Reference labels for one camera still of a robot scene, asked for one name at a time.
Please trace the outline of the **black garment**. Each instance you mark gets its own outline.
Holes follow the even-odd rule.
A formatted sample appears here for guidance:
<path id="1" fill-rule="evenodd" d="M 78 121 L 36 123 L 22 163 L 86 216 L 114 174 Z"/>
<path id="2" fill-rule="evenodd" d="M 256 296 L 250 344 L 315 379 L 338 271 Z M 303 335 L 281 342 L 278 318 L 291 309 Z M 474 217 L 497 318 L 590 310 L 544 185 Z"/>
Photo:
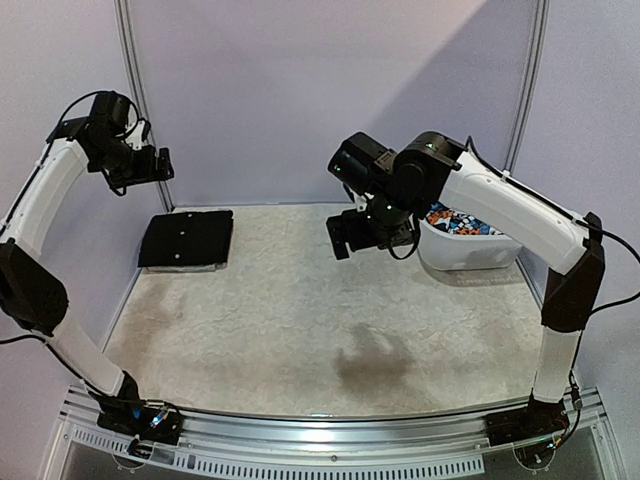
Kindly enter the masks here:
<path id="1" fill-rule="evenodd" d="M 233 226 L 231 210 L 156 215 L 143 235 L 138 267 L 185 268 L 226 264 Z"/>

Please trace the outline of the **grey t-shirt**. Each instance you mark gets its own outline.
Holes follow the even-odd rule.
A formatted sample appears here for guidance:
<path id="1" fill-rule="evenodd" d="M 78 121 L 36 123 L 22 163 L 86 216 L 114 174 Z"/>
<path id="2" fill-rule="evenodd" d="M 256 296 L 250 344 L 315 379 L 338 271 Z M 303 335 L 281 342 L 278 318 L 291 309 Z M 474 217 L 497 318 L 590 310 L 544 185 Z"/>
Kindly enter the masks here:
<path id="1" fill-rule="evenodd" d="M 145 267 L 147 273 L 209 273 L 215 272 L 227 267 L 226 263 L 214 263 L 210 265 L 169 265 L 169 266 L 150 266 Z"/>

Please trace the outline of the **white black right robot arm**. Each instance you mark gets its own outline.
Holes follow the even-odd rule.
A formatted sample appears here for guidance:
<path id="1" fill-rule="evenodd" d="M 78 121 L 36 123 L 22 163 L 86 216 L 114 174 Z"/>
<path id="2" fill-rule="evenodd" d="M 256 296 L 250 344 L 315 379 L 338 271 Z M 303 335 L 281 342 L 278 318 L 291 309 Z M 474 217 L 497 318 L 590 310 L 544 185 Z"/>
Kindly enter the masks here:
<path id="1" fill-rule="evenodd" d="M 470 214 L 548 266 L 543 336 L 530 394 L 517 427 L 537 436 L 556 417 L 605 273 L 601 222 L 564 208 L 480 158 L 471 141 L 419 134 L 396 152 L 363 132 L 344 140 L 327 170 L 364 204 L 326 222 L 336 259 L 376 247 L 418 247 L 419 223 L 441 203 Z"/>

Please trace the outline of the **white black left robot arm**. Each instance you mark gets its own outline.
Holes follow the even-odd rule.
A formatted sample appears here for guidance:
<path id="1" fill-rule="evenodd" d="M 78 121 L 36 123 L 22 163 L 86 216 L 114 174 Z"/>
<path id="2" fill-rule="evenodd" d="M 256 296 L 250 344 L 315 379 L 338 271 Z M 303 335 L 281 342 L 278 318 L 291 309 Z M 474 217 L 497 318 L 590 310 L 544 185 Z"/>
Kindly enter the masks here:
<path id="1" fill-rule="evenodd" d="M 1 220 L 1 308 L 93 393 L 118 396 L 130 376 L 109 360 L 70 310 L 61 280 L 42 260 L 51 249 L 59 210 L 77 181 L 100 176 L 116 196 L 169 180 L 170 154 L 149 140 L 151 126 L 127 95 L 97 90 L 81 96 L 89 111 L 63 112 L 34 169 Z"/>

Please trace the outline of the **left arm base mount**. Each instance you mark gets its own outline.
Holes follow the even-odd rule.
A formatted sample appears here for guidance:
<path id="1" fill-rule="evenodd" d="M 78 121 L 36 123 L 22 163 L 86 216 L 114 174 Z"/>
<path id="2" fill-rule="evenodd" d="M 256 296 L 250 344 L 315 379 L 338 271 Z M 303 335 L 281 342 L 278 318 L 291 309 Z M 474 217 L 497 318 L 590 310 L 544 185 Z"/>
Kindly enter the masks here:
<path id="1" fill-rule="evenodd" d="M 91 397 L 100 407 L 99 427 L 142 441 L 179 443 L 185 417 L 176 405 L 164 400 L 130 400 L 95 393 Z"/>

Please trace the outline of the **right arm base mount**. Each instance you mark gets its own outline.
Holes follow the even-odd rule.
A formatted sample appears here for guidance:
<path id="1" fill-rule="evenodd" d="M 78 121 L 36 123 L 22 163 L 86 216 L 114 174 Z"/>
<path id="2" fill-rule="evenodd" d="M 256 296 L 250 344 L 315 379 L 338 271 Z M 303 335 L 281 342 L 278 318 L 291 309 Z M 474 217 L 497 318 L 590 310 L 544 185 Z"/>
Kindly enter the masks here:
<path id="1" fill-rule="evenodd" d="M 545 403 L 533 397 L 524 407 L 487 414 L 483 422 L 491 446 L 564 433 L 570 426 L 563 401 Z"/>

